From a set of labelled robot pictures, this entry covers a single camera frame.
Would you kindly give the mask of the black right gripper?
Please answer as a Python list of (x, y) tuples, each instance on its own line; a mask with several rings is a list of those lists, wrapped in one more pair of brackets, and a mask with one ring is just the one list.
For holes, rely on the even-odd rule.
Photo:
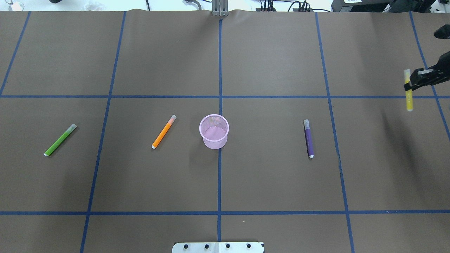
[(415, 69), (410, 81), (404, 84), (405, 91), (415, 91), (427, 85), (437, 85), (450, 78), (450, 52), (441, 55), (436, 64), (427, 69)]

